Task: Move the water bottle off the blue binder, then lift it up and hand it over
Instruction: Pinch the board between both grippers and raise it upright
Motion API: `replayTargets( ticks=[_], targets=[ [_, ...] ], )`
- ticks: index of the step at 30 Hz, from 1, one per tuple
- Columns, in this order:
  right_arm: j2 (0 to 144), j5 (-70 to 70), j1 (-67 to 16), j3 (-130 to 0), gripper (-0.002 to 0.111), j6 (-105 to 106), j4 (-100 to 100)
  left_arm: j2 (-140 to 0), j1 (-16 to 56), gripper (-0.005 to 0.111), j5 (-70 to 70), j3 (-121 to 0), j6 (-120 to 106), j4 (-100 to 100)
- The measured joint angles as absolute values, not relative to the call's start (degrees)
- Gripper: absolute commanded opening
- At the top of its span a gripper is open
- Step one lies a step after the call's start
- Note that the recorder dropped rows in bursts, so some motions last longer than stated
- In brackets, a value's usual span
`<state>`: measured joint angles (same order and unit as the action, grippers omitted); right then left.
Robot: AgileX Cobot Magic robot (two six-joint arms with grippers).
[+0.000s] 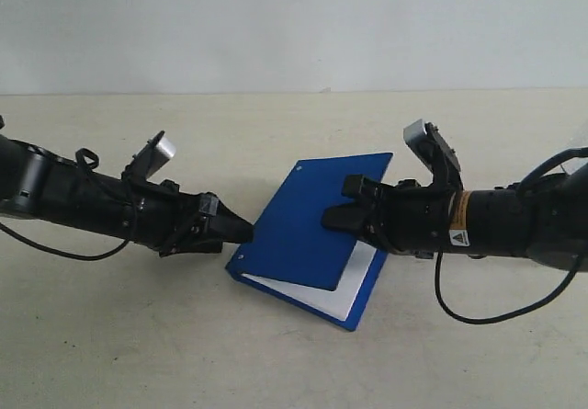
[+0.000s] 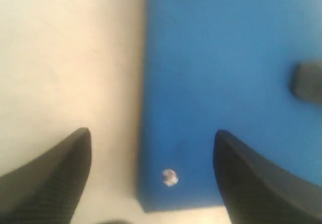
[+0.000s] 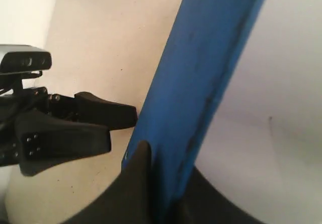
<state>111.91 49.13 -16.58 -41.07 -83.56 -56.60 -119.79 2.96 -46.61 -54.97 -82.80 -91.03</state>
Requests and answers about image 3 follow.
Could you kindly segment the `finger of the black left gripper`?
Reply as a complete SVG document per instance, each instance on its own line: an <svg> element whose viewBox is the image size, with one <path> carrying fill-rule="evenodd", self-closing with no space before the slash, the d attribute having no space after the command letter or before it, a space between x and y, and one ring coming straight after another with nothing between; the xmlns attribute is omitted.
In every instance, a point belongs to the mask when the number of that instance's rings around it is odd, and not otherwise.
<svg viewBox="0 0 322 224"><path fill-rule="evenodd" d="M89 92L74 95L80 122L103 125L109 130L132 128L137 123L136 107L101 99Z"/></svg>

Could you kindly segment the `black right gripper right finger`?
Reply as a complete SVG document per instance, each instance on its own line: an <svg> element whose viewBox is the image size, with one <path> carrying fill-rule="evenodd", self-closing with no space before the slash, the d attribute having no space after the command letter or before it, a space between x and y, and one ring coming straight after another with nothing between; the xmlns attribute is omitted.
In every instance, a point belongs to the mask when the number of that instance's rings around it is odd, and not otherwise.
<svg viewBox="0 0 322 224"><path fill-rule="evenodd" d="M280 170L177 166L173 182L194 223L321 223L321 183Z"/></svg>

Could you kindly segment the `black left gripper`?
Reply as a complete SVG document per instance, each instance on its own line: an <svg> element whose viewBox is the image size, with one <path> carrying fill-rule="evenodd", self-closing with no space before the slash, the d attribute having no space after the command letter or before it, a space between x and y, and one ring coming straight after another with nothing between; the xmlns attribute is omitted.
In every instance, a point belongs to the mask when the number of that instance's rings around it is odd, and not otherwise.
<svg viewBox="0 0 322 224"><path fill-rule="evenodd" d="M72 121L78 121L74 98L45 87L1 96L1 166L19 163L21 173L31 177L111 151L108 128Z"/></svg>

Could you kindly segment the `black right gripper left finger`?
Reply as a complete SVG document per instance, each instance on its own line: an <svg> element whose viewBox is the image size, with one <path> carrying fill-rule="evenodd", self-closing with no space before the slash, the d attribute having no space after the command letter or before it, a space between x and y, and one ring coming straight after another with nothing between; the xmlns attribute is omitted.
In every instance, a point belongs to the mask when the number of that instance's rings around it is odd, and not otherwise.
<svg viewBox="0 0 322 224"><path fill-rule="evenodd" d="M140 141L126 167L91 204L64 223L152 223L149 207L151 149Z"/></svg>

